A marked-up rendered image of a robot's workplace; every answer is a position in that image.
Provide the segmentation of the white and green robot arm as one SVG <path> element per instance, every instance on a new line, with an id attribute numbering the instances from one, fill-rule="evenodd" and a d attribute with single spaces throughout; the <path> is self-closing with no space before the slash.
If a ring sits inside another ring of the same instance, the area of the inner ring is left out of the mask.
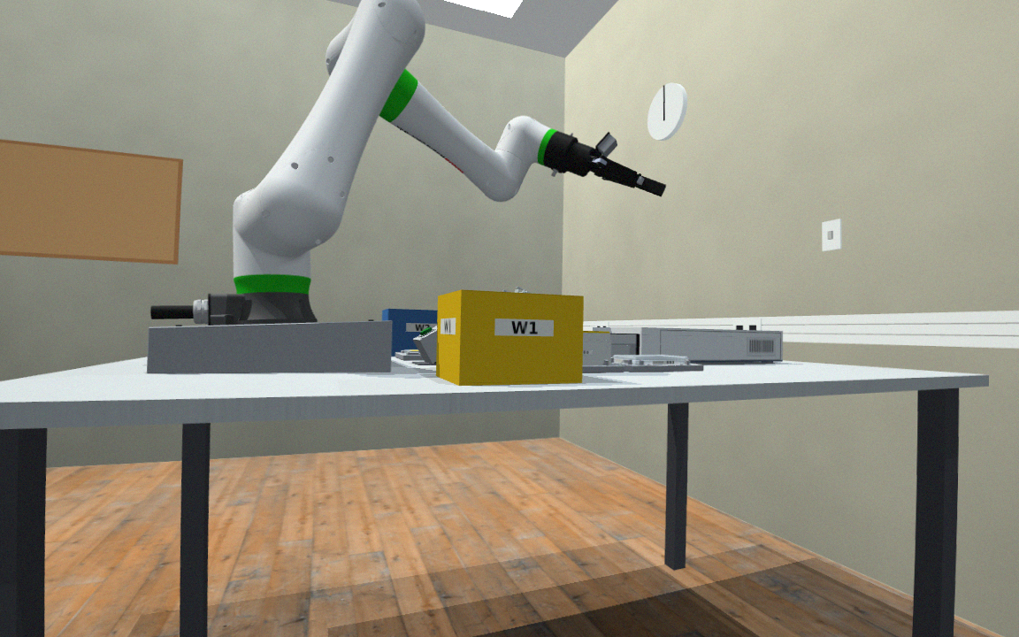
<path id="1" fill-rule="evenodd" d="M 152 319 L 209 326 L 317 323 L 309 305 L 309 249 L 339 228 L 379 116 L 435 150 L 496 202 L 517 194 L 532 163 L 553 169 L 554 177 L 566 173 L 569 150 L 578 142 L 572 132 L 520 116 L 507 122 L 492 150 L 460 124 L 405 69 L 424 37 L 417 0 L 361 0 L 350 24 L 329 42 L 326 68 L 332 75 L 294 140 L 265 179 L 234 201 L 237 294 L 152 306 Z"/>

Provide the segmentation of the blue bin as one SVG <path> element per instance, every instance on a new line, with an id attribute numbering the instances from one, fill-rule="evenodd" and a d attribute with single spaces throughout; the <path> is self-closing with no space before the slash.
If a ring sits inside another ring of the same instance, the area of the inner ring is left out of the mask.
<path id="1" fill-rule="evenodd" d="M 422 330 L 437 326 L 438 311 L 405 310 L 405 308 L 386 308 L 383 310 L 383 321 L 392 322 L 392 357 L 394 352 L 404 349 L 418 349 L 412 339 L 419 337 Z"/>

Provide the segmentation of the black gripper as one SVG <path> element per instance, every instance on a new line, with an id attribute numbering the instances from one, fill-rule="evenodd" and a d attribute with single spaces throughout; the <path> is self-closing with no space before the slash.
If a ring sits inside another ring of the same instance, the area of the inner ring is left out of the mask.
<path id="1" fill-rule="evenodd" d="M 610 180 L 616 184 L 633 188 L 638 187 L 656 196 L 662 196 L 666 189 L 666 184 L 660 184 L 660 182 L 654 179 L 640 176 L 638 171 L 625 168 L 625 166 L 609 160 L 605 156 L 592 156 L 592 153 L 594 153 L 594 148 L 584 145 L 583 142 L 574 142 L 569 150 L 569 156 L 567 156 L 565 170 L 581 177 L 586 176 L 589 171 L 592 171 L 594 176 L 603 177 L 602 179 L 606 178 L 605 180 Z"/>

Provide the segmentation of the yellow waste bin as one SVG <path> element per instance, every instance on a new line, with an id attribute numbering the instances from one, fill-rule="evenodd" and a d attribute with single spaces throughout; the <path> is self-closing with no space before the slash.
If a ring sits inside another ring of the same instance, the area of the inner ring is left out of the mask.
<path id="1" fill-rule="evenodd" d="M 583 295 L 438 295 L 436 376 L 455 386 L 582 383 Z"/>

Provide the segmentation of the yellow rack with grid of holes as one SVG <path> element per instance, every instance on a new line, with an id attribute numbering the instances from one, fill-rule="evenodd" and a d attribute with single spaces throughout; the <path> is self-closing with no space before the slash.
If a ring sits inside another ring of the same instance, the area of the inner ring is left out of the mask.
<path id="1" fill-rule="evenodd" d="M 611 339 L 609 332 L 583 331 L 583 365 L 611 365 Z"/>

